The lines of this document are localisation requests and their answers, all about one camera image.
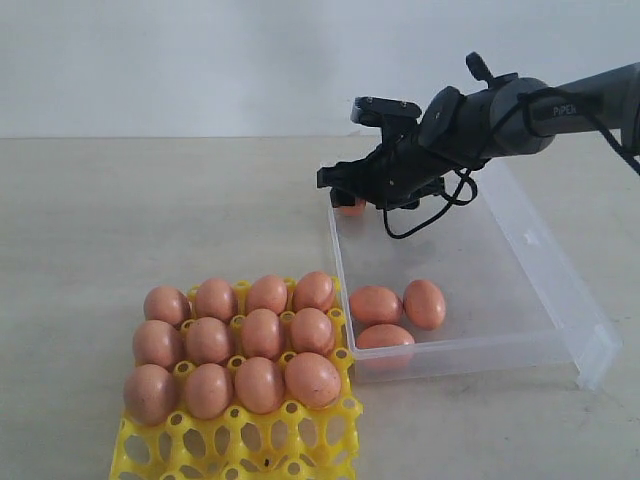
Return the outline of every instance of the clear plastic container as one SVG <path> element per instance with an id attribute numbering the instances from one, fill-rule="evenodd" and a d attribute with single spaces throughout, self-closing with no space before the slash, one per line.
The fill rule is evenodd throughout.
<path id="1" fill-rule="evenodd" d="M 589 295 L 559 245 L 501 160 L 474 177 L 480 194 L 405 240 L 387 236 L 382 213 L 370 205 L 361 217 L 329 208 L 347 342 L 355 381 L 512 369 L 573 362 L 581 388 L 595 389 L 612 365 L 621 341 Z M 452 185 L 453 179 L 447 179 Z M 389 223 L 403 232 L 442 206 L 424 199 L 415 211 L 393 211 Z M 442 289 L 447 317 L 438 330 L 402 326 L 409 346 L 358 349 L 362 326 L 352 320 L 350 292 L 383 285 L 401 298 L 407 284 L 427 278 Z M 412 355 L 406 368 L 371 369 L 366 360 Z"/>

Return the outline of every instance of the white table surface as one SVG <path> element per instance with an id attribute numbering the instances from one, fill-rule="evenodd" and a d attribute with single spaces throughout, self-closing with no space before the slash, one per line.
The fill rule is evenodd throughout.
<path id="1" fill-rule="evenodd" d="M 0 478 L 106 478 L 147 290 L 331 269 L 316 166 L 375 141 L 0 141 Z M 595 393 L 569 365 L 356 385 L 359 478 L 639 478 L 638 180 L 591 135 L 511 165 L 624 349 Z"/>

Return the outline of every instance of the black robotic arm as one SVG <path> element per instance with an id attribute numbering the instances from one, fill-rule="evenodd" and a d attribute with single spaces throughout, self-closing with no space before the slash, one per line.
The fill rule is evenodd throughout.
<path id="1" fill-rule="evenodd" d="M 356 98 L 351 120 L 381 129 L 382 141 L 367 157 L 339 162 L 317 172 L 318 188 L 331 187 L 334 207 L 366 200 L 386 212 L 414 209 L 427 195 L 440 195 L 454 205 L 465 184 L 492 158 L 533 155 L 555 135 L 600 131 L 612 148 L 640 175 L 633 158 L 640 154 L 640 63 L 552 88 L 517 73 L 494 77 L 482 58 L 466 59 L 471 74 L 487 88 L 463 95 L 454 87 L 441 90 L 422 116 L 420 107 L 374 97 Z M 620 129 L 622 144 L 609 130 Z M 443 175 L 455 172 L 461 182 L 452 195 Z M 437 218 L 421 224 L 426 226 Z"/>

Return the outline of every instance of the black cable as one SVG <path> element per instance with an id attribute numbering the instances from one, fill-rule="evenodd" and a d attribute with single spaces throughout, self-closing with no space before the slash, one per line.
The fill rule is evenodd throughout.
<path id="1" fill-rule="evenodd" d="M 589 110 L 588 106 L 583 101 L 582 97 L 580 95 L 577 95 L 571 92 L 566 92 L 562 89 L 555 88 L 555 87 L 546 87 L 540 90 L 536 90 L 535 92 L 532 92 L 532 93 L 523 93 L 518 95 L 518 102 L 513 107 L 511 107 L 500 118 L 500 120 L 498 120 L 498 122 L 493 126 L 491 131 L 485 137 L 485 140 L 482 142 L 482 145 L 478 149 L 478 152 L 474 160 L 477 161 L 477 160 L 480 160 L 480 158 L 482 158 L 482 153 L 487 148 L 489 143 L 492 141 L 494 135 L 498 133 L 500 129 L 502 129 L 502 127 L 518 111 L 524 110 L 526 107 L 528 107 L 531 104 L 531 102 L 535 100 L 548 98 L 548 97 L 561 97 L 564 100 L 573 103 L 577 107 L 577 110 L 580 112 L 579 115 L 586 118 L 604 137 L 604 139 L 607 141 L 609 146 L 627 163 L 627 165 L 629 165 L 633 169 L 634 172 L 636 172 L 636 174 L 640 175 L 640 162 L 638 162 L 638 160 L 636 160 L 632 154 L 624 150 L 622 145 L 620 145 L 620 143 L 615 139 L 615 137 L 611 134 L 609 129 L 606 127 L 606 125 L 604 125 L 604 123 L 602 123 Z M 471 203 L 478 195 L 478 185 L 470 177 L 471 171 L 472 170 L 469 168 L 466 169 L 464 173 L 461 173 L 460 170 L 454 170 L 454 172 L 460 177 L 460 182 L 458 182 L 458 186 L 456 190 L 453 192 L 453 195 L 448 195 L 446 192 L 443 192 L 440 194 L 445 200 L 447 200 L 447 204 L 438 213 L 433 215 L 431 218 L 415 226 L 414 228 L 407 230 L 404 233 L 397 234 L 391 231 L 391 228 L 389 227 L 388 210 L 384 208 L 382 210 L 382 216 L 384 220 L 384 228 L 387 231 L 387 234 L 391 238 L 394 238 L 396 240 L 402 240 L 422 230 L 423 228 L 428 227 L 435 221 L 442 218 L 444 214 L 451 209 L 451 207 L 463 206 Z M 458 196 L 462 192 L 462 189 L 464 188 L 465 185 L 469 185 L 471 188 L 471 198 L 469 198 L 468 200 L 458 200 Z"/>

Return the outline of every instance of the egg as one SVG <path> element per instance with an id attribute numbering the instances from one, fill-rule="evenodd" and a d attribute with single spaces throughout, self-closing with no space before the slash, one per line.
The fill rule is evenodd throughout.
<path id="1" fill-rule="evenodd" d="M 233 400 L 231 373 L 215 363 L 200 365 L 184 384 L 187 410 L 200 420 L 219 417 Z"/>
<path id="2" fill-rule="evenodd" d="M 280 315 L 287 308 L 287 284 L 277 275 L 266 275 L 255 281 L 247 292 L 245 313 L 266 308 Z"/>
<path id="3" fill-rule="evenodd" d="M 176 328 L 191 318 L 191 305 L 187 296 L 168 285 L 152 289 L 144 299 L 142 309 L 146 320 L 161 320 Z"/>
<path id="4" fill-rule="evenodd" d="M 209 278 L 202 282 L 193 299 L 196 318 L 213 317 L 229 323 L 238 314 L 238 298 L 222 278 Z"/>
<path id="5" fill-rule="evenodd" d="M 356 339 L 356 347 L 362 349 L 413 345 L 414 343 L 415 340 L 411 333 L 393 324 L 373 325 L 366 328 Z M 405 354 L 394 357 L 365 359 L 362 364 L 372 370 L 393 370 L 407 367 L 411 358 L 411 354 Z"/>
<path id="6" fill-rule="evenodd" d="M 365 325 L 398 323 L 402 318 L 402 300 L 387 287 L 367 285 L 349 297 L 351 314 Z"/>
<path id="7" fill-rule="evenodd" d="M 291 345 L 298 353 L 328 355 L 335 346 L 333 324 L 315 308 L 303 308 L 295 314 L 289 327 Z"/>
<path id="8" fill-rule="evenodd" d="M 185 359 L 180 333 L 160 320 L 146 320 L 136 329 L 132 349 L 137 364 L 153 363 L 169 371 Z"/>
<path id="9" fill-rule="evenodd" d="M 338 207 L 338 211 L 345 217 L 358 217 L 364 213 L 364 209 L 367 206 L 367 202 L 361 198 L 356 198 L 355 205 L 347 205 Z"/>
<path id="10" fill-rule="evenodd" d="M 253 310 L 242 321 L 240 341 L 246 357 L 277 360 L 286 341 L 280 318 L 266 308 Z"/>
<path id="11" fill-rule="evenodd" d="M 282 372 L 267 358 L 249 358 L 240 365 L 236 370 L 235 389 L 240 403 L 259 415 L 277 410 L 284 402 Z"/>
<path id="12" fill-rule="evenodd" d="M 229 326 L 213 317 L 199 318 L 189 326 L 185 346 L 187 357 L 196 365 L 225 364 L 235 354 Z"/>
<path id="13" fill-rule="evenodd" d="M 335 296 L 333 279 L 329 275 L 324 272 L 307 273 L 293 291 L 293 311 L 311 307 L 327 312 L 333 306 Z"/>
<path id="14" fill-rule="evenodd" d="M 442 325 L 447 313 L 444 295 L 429 280 L 414 280 L 404 291 L 404 311 L 415 326 L 435 330 Z"/>
<path id="15" fill-rule="evenodd" d="M 317 353 L 299 353 L 287 363 L 285 384 L 291 395 L 303 405 L 321 409 L 331 405 L 342 389 L 336 367 Z"/>
<path id="16" fill-rule="evenodd" d="M 127 378 L 123 389 L 127 412 L 138 423 L 155 426 L 178 406 L 180 390 L 173 376 L 158 365 L 141 365 Z"/>

